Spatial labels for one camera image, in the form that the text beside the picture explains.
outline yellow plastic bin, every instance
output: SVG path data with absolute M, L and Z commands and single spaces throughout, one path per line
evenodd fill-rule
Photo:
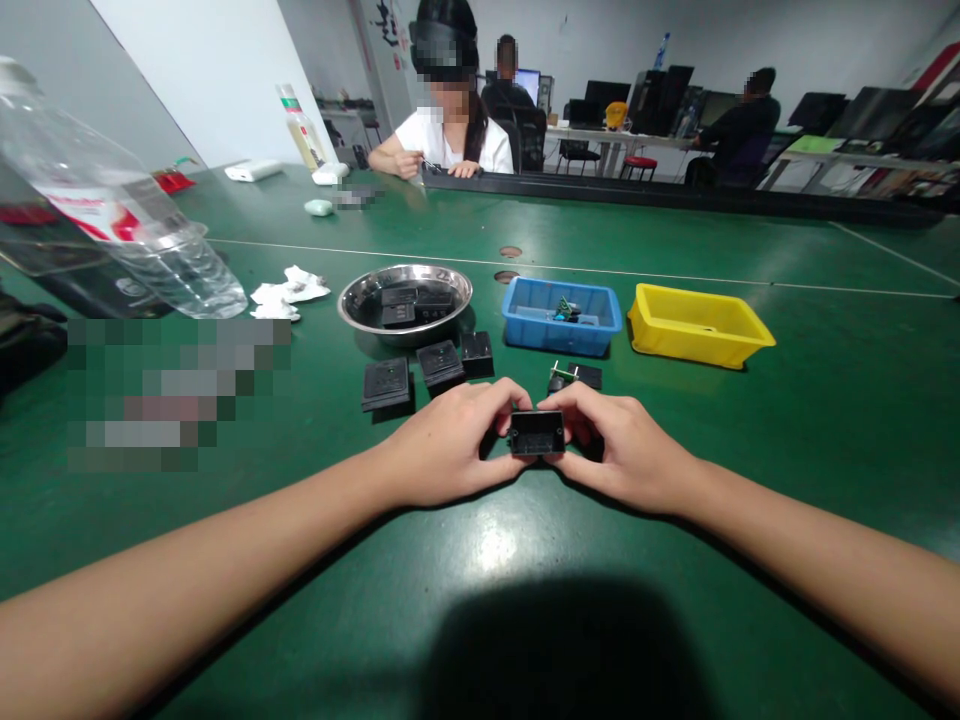
M 640 283 L 627 318 L 639 353 L 733 370 L 760 348 L 777 344 L 749 305 L 726 295 Z

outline black hair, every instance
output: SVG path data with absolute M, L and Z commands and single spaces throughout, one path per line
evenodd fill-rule
M 508 60 L 516 67 L 517 41 L 513 35 L 501 35 L 497 40 L 497 64 L 506 63 Z
M 467 139 L 463 148 L 463 159 L 471 162 L 480 162 L 480 151 L 483 149 L 483 139 L 487 134 L 487 123 L 490 115 L 487 113 L 483 101 L 477 94 L 476 72 L 480 64 L 477 55 L 477 22 L 473 19 L 473 10 L 467 0 L 421 0 L 417 10 L 418 21 L 433 21 L 453 28 L 469 40 L 465 47 L 460 49 L 461 60 L 469 82 L 470 122 L 467 125 Z
M 747 80 L 747 90 L 753 95 L 766 95 L 773 89 L 777 71 L 773 68 L 760 68 Z

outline light green eraser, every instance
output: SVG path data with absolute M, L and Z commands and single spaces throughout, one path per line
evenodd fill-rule
M 323 217 L 333 212 L 333 203 L 329 200 L 310 200 L 303 206 L 303 209 L 311 215 Z

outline white tissue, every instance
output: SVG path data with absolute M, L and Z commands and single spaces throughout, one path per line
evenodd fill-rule
M 330 288 L 323 284 L 322 277 L 301 270 L 296 265 L 288 267 L 283 274 L 287 276 L 287 281 L 283 284 L 287 290 L 287 302 L 313 300 L 330 294 Z
M 292 320 L 296 322 L 300 319 L 300 313 L 297 312 L 297 309 L 281 298 L 271 298 L 268 302 L 257 305 L 256 310 L 251 310 L 250 314 L 258 320 Z
M 292 265 L 283 271 L 287 281 L 281 285 L 262 283 L 250 293 L 250 299 L 257 303 L 257 309 L 250 314 L 265 320 L 300 319 L 291 303 L 313 300 L 330 294 L 330 288 L 323 284 L 323 278 Z

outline metal bowl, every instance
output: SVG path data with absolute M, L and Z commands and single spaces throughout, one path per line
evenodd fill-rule
M 429 292 L 453 291 L 453 312 L 427 325 L 387 330 L 380 324 L 380 294 L 387 288 L 415 287 Z M 422 347 L 453 333 L 473 297 L 466 275 L 439 265 L 394 265 L 362 275 L 347 285 L 337 301 L 337 311 L 348 325 L 376 335 L 388 345 Z

